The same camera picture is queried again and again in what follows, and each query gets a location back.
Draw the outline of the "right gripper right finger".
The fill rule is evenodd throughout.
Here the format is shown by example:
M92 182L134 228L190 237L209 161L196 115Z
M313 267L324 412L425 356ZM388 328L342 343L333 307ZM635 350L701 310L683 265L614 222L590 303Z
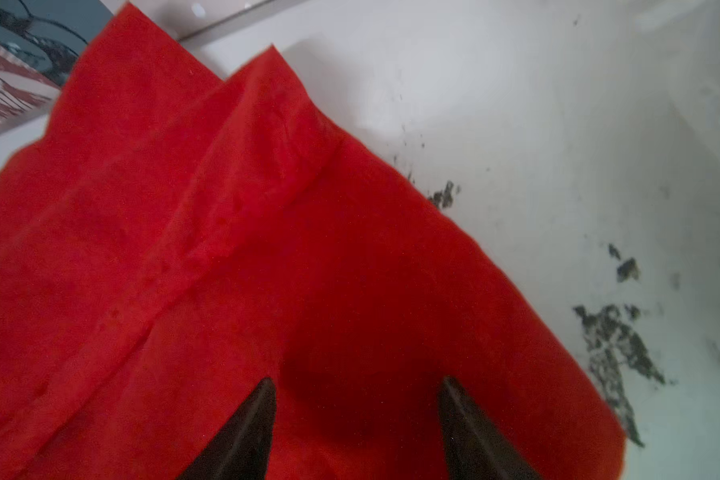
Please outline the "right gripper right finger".
M443 379L437 409L450 479L540 479L455 378Z

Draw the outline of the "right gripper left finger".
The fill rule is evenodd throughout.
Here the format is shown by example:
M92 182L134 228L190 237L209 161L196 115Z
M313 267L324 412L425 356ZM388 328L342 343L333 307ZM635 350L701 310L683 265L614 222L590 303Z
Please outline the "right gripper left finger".
M264 479L275 413L276 388L265 377L177 479Z

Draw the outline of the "red shorts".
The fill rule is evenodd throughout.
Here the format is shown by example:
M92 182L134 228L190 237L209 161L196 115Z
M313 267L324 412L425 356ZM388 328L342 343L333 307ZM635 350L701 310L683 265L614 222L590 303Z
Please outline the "red shorts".
M268 49L217 77L132 5L0 172L0 479L172 479L264 377L271 479L442 479L460 381L546 479L625 434L481 248Z

